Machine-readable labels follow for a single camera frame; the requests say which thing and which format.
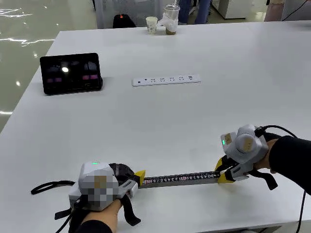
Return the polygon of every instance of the paper cup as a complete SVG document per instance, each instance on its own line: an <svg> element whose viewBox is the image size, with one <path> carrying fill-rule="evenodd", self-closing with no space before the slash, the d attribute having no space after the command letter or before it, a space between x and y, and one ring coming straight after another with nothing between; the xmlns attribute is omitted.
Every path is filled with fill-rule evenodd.
<svg viewBox="0 0 311 233"><path fill-rule="evenodd" d="M157 17L147 17L147 30L149 34L155 34L156 33L156 24L157 24Z"/></svg>

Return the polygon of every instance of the white table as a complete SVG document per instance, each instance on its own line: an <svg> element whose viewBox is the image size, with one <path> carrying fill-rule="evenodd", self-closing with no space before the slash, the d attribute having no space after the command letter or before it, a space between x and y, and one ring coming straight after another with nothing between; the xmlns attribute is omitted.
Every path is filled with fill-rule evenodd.
<svg viewBox="0 0 311 233"><path fill-rule="evenodd" d="M69 187L31 196L48 181L76 180L100 160L147 176L213 170L220 134L247 123L279 124L311 139L311 22L180 26L174 36L145 28L60 32L48 55L97 52L100 92L44 96L40 69L0 135L1 232L55 232ZM131 79L196 73L201 83L132 87ZM204 232L298 220L302 189L264 180L140 190L142 222L120 233ZM311 219L307 196L304 220Z"/></svg>

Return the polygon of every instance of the black strap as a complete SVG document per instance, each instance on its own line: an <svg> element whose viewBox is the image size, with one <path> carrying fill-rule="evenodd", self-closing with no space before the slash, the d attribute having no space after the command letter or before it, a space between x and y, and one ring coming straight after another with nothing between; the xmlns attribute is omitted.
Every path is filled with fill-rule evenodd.
<svg viewBox="0 0 311 233"><path fill-rule="evenodd" d="M265 179L270 190L273 190L277 187L277 183L271 174L262 173L262 172L255 170L255 169L249 171L248 174L255 176L255 177L258 177L258 178Z"/></svg>
<svg viewBox="0 0 311 233"><path fill-rule="evenodd" d="M127 223L130 224L131 226L139 224L141 220L135 216L129 197L125 194L124 197L120 199L120 201L124 208L124 217Z"/></svg>
<svg viewBox="0 0 311 233"><path fill-rule="evenodd" d="M54 219L58 220L60 218L64 218L67 217L71 214L71 208L67 209L67 210L63 210L63 211L59 211L57 213L55 213Z"/></svg>
<svg viewBox="0 0 311 233"><path fill-rule="evenodd" d="M61 186L73 186L75 182L73 181L53 181L53 182L48 182L48 183L44 183L42 185L39 185L38 187L34 188L33 190L31 190L31 194L35 195L38 193L42 193L46 190L52 189L52 188L56 188L56 187L61 187Z"/></svg>
<svg viewBox="0 0 311 233"><path fill-rule="evenodd" d="M74 233L81 225L83 219L90 213L90 210L75 209L74 214L72 215L68 233Z"/></svg>

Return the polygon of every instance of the velcro strap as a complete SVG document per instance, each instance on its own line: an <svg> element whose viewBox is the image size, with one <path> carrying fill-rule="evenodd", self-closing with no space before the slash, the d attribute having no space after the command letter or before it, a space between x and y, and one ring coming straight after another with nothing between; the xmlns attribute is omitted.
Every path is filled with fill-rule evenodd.
<svg viewBox="0 0 311 233"><path fill-rule="evenodd" d="M130 224L131 226L139 224L141 220L135 216L129 197L125 194L124 197L120 199L120 201L124 208L124 217L127 223Z"/></svg>
<svg viewBox="0 0 311 233"><path fill-rule="evenodd" d="M53 182L41 184L38 187L31 190L30 192L32 195L35 195L35 194L42 193L52 188L56 188L60 186L73 186L73 185L74 185L73 181L53 181Z"/></svg>
<svg viewBox="0 0 311 233"><path fill-rule="evenodd" d="M58 220L60 218L64 218L64 217L67 217L71 214L71 208L67 209L67 210L63 210L63 211L60 211L60 212L57 212L55 213L55 216L54 216L54 219L55 220Z"/></svg>
<svg viewBox="0 0 311 233"><path fill-rule="evenodd" d="M258 177L258 178L265 179L270 190L273 190L277 187L277 183L271 174L262 173L262 172L255 170L255 169L249 171L248 174L255 176L255 177Z"/></svg>

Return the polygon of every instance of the electrical outlet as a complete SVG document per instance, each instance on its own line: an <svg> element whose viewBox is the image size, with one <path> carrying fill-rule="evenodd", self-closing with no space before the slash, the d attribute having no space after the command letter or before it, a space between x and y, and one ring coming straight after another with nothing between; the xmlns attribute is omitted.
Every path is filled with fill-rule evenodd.
<svg viewBox="0 0 311 233"><path fill-rule="evenodd" d="M162 85L162 84L176 84L176 83L199 83L201 81L200 75L176 75L159 78L141 78L133 79L132 86L147 86L147 85Z"/></svg>

